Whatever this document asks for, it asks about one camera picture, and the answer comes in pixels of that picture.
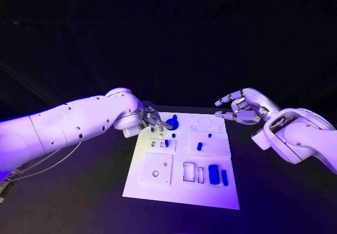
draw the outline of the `blue object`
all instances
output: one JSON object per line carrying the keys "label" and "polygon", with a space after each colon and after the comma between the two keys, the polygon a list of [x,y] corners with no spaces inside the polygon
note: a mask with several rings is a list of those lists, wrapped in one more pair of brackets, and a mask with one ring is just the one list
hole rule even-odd
{"label": "blue object", "polygon": [[209,183],[210,184],[220,183],[217,165],[209,165]]}
{"label": "blue object", "polygon": [[201,142],[197,143],[197,148],[199,151],[201,150]]}
{"label": "blue object", "polygon": [[173,126],[173,128],[168,129],[168,130],[173,131],[173,130],[177,129],[177,127],[178,127],[177,115],[173,115],[173,118],[170,118],[170,119],[167,120],[167,124],[170,124],[170,125]]}
{"label": "blue object", "polygon": [[222,170],[222,176],[223,176],[223,185],[227,186],[226,170]]}

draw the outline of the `table surface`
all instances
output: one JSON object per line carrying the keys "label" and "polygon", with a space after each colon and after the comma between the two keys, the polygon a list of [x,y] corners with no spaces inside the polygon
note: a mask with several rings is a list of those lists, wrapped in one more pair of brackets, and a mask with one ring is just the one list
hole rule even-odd
{"label": "table surface", "polygon": [[111,128],[55,168],[14,185],[0,205],[0,233],[337,233],[337,176],[314,157],[292,165],[272,149],[262,151],[250,140],[261,127],[226,121],[239,211],[122,197],[137,137],[125,139]]}

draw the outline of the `dark backdrop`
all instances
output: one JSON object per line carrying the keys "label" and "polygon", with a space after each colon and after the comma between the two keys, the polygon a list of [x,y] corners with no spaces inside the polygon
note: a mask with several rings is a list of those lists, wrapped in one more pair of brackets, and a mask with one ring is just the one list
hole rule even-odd
{"label": "dark backdrop", "polygon": [[1,0],[0,118],[128,87],[213,107],[252,87],[337,122],[334,1]]}

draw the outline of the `table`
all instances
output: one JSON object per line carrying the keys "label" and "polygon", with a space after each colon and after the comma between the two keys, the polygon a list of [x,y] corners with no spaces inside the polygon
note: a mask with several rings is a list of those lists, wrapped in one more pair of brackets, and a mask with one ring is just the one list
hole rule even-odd
{"label": "table", "polygon": [[125,139],[111,128],[55,168],[14,185],[0,205],[0,233],[335,233],[337,175],[314,157],[292,165],[272,149],[262,151],[250,140],[261,127],[226,121],[239,211],[122,197],[137,137]]}

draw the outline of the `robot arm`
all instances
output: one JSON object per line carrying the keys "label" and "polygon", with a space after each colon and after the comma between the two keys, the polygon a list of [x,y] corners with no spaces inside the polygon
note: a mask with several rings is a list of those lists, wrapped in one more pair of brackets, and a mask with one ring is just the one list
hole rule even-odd
{"label": "robot arm", "polygon": [[315,156],[337,174],[337,131],[330,122],[307,109],[284,109],[255,89],[246,88],[225,96],[216,106],[232,101],[233,113],[214,115],[242,124],[265,121],[252,135],[262,150],[269,147],[294,164]]}
{"label": "robot arm", "polygon": [[125,137],[137,135],[148,125],[171,127],[161,122],[155,108],[142,105],[125,88],[0,122],[0,172],[101,135],[112,125]]}

